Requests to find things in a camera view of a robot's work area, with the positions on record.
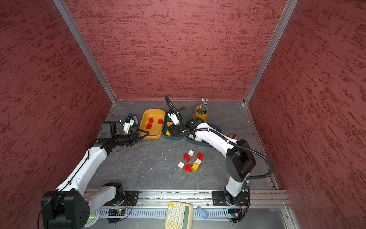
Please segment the right circuit board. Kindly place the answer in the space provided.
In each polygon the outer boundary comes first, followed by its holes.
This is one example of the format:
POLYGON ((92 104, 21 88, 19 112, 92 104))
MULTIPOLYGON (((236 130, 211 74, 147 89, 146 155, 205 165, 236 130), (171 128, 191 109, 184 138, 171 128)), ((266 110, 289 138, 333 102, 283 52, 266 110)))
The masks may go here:
POLYGON ((227 209, 227 217, 229 219, 239 218, 241 216, 241 209, 227 209))

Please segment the blue eraser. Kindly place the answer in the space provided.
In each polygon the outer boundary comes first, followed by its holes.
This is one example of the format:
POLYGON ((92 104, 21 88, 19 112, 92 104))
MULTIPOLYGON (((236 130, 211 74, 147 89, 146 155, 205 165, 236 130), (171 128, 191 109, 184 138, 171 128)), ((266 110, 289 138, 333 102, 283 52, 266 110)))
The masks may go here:
POLYGON ((207 219, 208 218, 208 213, 204 209, 202 209, 201 207, 197 207, 197 212, 199 213, 199 215, 203 219, 207 219))

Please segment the green round button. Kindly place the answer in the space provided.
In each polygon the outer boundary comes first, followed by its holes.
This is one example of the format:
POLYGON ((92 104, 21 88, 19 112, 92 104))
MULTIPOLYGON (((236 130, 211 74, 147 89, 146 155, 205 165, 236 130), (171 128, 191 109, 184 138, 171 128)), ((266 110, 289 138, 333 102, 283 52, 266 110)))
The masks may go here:
POLYGON ((100 210, 97 209, 95 212, 90 214, 84 227, 88 228, 88 227, 93 226, 98 221, 99 218, 100 218, 100 210))

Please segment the yellow rectangular bin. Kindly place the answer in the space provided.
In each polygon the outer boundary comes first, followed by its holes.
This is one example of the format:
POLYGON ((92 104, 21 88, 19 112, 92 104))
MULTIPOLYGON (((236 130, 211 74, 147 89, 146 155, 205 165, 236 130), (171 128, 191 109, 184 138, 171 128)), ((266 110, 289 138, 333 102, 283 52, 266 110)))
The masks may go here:
POLYGON ((161 138, 163 124, 158 124, 158 120, 159 119, 164 120, 164 117, 165 117, 165 111, 162 109, 148 109, 144 112, 139 128, 150 132, 150 135, 145 139, 157 140, 161 138), (154 122, 151 123, 152 128, 147 129, 146 126, 149 123, 150 117, 153 118, 154 122))

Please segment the left circuit board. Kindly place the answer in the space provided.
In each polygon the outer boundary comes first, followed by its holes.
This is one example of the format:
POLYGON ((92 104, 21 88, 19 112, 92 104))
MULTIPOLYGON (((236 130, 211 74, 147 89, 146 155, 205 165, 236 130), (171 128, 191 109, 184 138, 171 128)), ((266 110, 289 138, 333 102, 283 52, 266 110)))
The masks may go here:
POLYGON ((125 211, 122 209, 109 209, 107 216, 122 217, 125 215, 125 211))

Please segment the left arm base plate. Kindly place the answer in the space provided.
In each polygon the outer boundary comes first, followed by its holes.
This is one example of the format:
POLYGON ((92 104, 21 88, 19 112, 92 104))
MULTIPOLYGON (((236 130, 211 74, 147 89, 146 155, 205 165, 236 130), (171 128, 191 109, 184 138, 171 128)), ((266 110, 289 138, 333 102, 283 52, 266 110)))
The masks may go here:
POLYGON ((121 195, 112 200, 114 206, 136 206, 139 191, 123 191, 121 195))

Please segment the teal bin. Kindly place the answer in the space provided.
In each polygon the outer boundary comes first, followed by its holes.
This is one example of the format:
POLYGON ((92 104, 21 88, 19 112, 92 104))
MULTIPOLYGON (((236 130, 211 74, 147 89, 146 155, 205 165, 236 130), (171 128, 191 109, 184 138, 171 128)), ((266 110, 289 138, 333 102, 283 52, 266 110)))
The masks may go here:
POLYGON ((178 136, 168 135, 168 134, 170 134, 170 132, 168 130, 168 122, 171 122, 171 119, 168 117, 168 112, 166 112, 165 117, 164 117, 163 127, 162 127, 163 137, 168 139, 168 140, 181 140, 181 139, 183 139, 184 134, 180 134, 178 136))
MULTIPOLYGON (((217 125, 209 124, 209 126, 211 128, 213 128, 214 130, 218 131, 219 133, 222 132, 221 128, 219 126, 217 126, 217 125)), ((204 140, 198 140, 198 141, 196 141, 194 138, 191 138, 191 136, 192 135, 190 135, 190 136, 185 135, 186 141, 188 143, 191 143, 191 144, 194 144, 194 145, 198 145, 198 146, 202 146, 202 147, 213 148, 213 146, 211 146, 210 144, 208 144, 204 140)))

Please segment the small brown object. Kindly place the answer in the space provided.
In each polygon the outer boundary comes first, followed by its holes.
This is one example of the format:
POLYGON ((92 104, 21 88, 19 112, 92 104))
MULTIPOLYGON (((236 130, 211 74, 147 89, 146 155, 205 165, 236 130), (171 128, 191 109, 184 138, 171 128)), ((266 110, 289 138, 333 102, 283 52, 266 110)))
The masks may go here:
POLYGON ((234 134, 234 133, 230 133, 228 135, 228 137, 231 138, 231 139, 234 139, 234 140, 238 140, 238 136, 236 134, 234 134))

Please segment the pens in cup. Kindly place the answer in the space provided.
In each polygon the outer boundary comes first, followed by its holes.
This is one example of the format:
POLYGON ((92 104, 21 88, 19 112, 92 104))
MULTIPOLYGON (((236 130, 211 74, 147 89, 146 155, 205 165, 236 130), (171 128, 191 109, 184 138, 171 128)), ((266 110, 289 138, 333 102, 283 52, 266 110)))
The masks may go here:
POLYGON ((208 102, 208 99, 202 98, 202 102, 201 102, 200 110, 199 110, 201 115, 206 113, 207 102, 208 102))

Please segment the yellow green calculator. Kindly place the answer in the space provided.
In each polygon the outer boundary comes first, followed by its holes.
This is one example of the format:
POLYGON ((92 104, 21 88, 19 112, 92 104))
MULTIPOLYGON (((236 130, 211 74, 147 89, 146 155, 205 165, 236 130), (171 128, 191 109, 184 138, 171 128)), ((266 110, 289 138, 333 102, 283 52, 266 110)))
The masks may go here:
POLYGON ((193 226, 193 205, 171 201, 168 204, 165 229, 191 229, 193 226))

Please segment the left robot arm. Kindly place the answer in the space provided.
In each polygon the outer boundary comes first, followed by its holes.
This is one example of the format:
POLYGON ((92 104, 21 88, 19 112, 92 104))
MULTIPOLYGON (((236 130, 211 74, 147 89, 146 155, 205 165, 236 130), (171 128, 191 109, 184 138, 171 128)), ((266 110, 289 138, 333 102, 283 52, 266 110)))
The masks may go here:
POLYGON ((103 161, 116 147, 132 147, 149 136, 149 132, 134 126, 134 120, 101 124, 98 139, 87 147, 83 159, 56 190, 46 192, 41 198, 41 211, 37 222, 45 229, 83 229, 92 226, 100 217, 100 207, 122 199, 127 202, 121 183, 107 183, 91 194, 86 188, 103 161))

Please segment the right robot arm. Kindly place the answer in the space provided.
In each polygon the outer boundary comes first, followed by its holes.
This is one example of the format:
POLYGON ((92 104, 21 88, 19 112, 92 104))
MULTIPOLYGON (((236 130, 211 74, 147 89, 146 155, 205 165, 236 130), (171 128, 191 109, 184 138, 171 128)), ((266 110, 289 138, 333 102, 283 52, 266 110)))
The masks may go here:
POLYGON ((267 178, 273 174, 272 162, 263 154, 251 149, 248 142, 243 139, 229 138, 200 119, 189 122, 185 127, 172 124, 168 127, 168 132, 171 135, 185 134, 197 137, 211 145, 225 157, 229 180, 224 189, 224 197, 231 206, 239 202, 241 193, 250 180, 267 178), (251 175, 256 166, 254 155, 262 158, 268 164, 268 172, 261 175, 251 175))

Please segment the yellow pen cup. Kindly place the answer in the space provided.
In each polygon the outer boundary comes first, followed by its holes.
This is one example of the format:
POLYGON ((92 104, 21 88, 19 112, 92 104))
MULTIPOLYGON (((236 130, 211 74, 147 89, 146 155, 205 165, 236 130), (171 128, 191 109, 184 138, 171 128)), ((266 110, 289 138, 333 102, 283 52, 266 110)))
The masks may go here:
POLYGON ((209 112, 208 108, 205 108, 204 111, 201 113, 201 106, 197 106, 195 108, 195 115, 194 116, 204 120, 205 122, 207 122, 208 112, 209 112))

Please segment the white long lego bottom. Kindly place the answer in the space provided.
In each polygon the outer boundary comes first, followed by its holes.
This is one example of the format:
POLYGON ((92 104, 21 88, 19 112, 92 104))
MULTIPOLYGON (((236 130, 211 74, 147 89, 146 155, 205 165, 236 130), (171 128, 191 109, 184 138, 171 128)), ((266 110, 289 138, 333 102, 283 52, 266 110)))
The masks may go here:
POLYGON ((197 138, 197 137, 194 139, 194 141, 196 141, 196 142, 203 142, 202 139, 197 138))

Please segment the small teal bottle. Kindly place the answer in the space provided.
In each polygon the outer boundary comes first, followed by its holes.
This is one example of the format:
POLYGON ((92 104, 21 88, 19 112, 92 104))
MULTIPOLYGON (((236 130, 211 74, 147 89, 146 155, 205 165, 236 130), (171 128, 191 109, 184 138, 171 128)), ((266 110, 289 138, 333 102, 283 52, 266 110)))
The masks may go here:
POLYGON ((133 119, 135 122, 138 122, 138 118, 137 118, 137 116, 135 116, 134 114, 132 114, 132 113, 130 113, 129 115, 128 115, 128 118, 129 119, 133 119))

